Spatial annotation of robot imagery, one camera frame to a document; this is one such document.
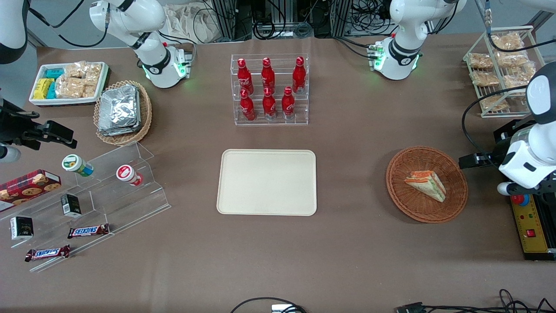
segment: aluminum foil packet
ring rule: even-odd
[[[134,133],[141,128],[139,91],[124,85],[102,93],[98,131],[105,136]]]

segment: red cookie box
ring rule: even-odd
[[[61,185],[60,176],[43,169],[0,184],[0,212],[58,189]]]

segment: sandwich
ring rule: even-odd
[[[406,184],[438,202],[444,202],[444,199],[446,199],[446,188],[444,188],[437,174],[432,170],[411,172],[411,176],[407,177],[404,181]]]

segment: red label bottle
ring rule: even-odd
[[[276,80],[274,79],[274,70],[270,66],[270,59],[265,57],[262,59],[262,87],[263,88],[270,88],[272,94],[274,94],[274,84]]]
[[[255,113],[255,108],[253,106],[253,100],[249,98],[249,94],[245,89],[240,91],[240,96],[241,112],[245,115],[245,118],[248,121],[254,121],[257,118],[257,114]]]
[[[305,76],[307,72],[305,71],[304,66],[305,60],[303,57],[297,57],[295,60],[295,69],[293,74],[293,85],[292,89],[295,94],[303,94],[305,92]]]
[[[295,117],[294,105],[295,99],[291,95],[291,87],[284,88],[284,96],[282,97],[282,113],[284,114],[284,119],[292,120]]]
[[[262,108],[265,110],[265,119],[276,119],[276,100],[272,97],[270,88],[264,88],[265,97],[262,98]]]
[[[251,79],[251,72],[245,65],[245,60],[240,58],[237,60],[237,65],[239,67],[237,71],[237,79],[240,81],[240,86],[242,89],[247,90],[249,95],[253,94],[253,79]]]

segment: small black box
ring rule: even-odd
[[[15,216],[9,220],[12,228],[12,240],[33,237],[33,220],[26,216]]]
[[[64,194],[61,198],[62,209],[64,215],[72,218],[81,216],[81,208],[79,207],[79,199],[71,194]]]

